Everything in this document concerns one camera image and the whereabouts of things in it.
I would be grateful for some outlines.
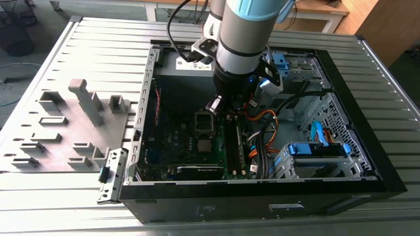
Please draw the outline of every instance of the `black trash bin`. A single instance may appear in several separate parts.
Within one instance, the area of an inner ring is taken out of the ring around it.
[[[28,0],[0,0],[0,7],[23,26],[33,26],[37,23]]]
[[[12,57],[28,55],[35,48],[24,26],[9,12],[0,12],[0,48]]]

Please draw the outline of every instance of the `blue latch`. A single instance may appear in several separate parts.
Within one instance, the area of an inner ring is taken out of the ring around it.
[[[312,154],[309,144],[291,144],[288,148],[289,148],[291,155],[311,155]]]
[[[312,141],[315,141],[316,134],[317,134],[320,142],[324,144],[324,146],[328,147],[329,144],[328,144],[325,137],[324,137],[323,125],[319,121],[312,122],[312,126],[311,126],[311,140]]]
[[[344,149],[347,155],[349,155],[352,153],[352,148],[349,147],[348,144],[343,144],[343,149]]]

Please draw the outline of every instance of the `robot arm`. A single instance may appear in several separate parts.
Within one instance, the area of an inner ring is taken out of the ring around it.
[[[215,114],[241,109],[263,77],[276,86],[277,70],[263,60],[263,51],[276,22],[287,18],[295,0],[212,0],[204,37],[193,44],[199,60],[215,60],[216,96],[207,105]]]

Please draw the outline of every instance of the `floor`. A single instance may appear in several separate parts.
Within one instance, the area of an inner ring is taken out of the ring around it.
[[[33,43],[36,45],[35,52],[28,56],[13,58],[0,50],[0,66],[15,62],[31,62],[41,64],[48,52],[60,36],[60,33],[68,23],[71,16],[80,15],[85,17],[113,18],[125,20],[147,20],[145,9],[141,7],[99,5],[99,4],[76,4],[60,3],[61,10],[53,11],[48,2],[36,2],[33,12],[37,16],[39,23],[27,28]],[[177,20],[184,20],[189,11],[181,11]],[[168,14],[163,9],[157,9],[157,21],[165,22]],[[184,20],[189,22],[193,19],[193,14]],[[399,83],[405,89],[408,95],[420,105],[420,80],[416,80],[420,74],[420,61],[409,57],[409,54],[401,55],[400,59],[391,66],[391,73],[395,75]],[[15,65],[1,69],[0,77],[12,78],[7,83],[0,84],[0,128],[3,127],[8,116],[16,106],[16,103],[8,106],[1,106],[21,97],[32,77],[36,73],[35,65]]]

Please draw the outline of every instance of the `motherboard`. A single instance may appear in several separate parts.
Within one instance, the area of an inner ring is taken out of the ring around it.
[[[241,122],[163,104],[137,163],[141,181],[247,179]]]

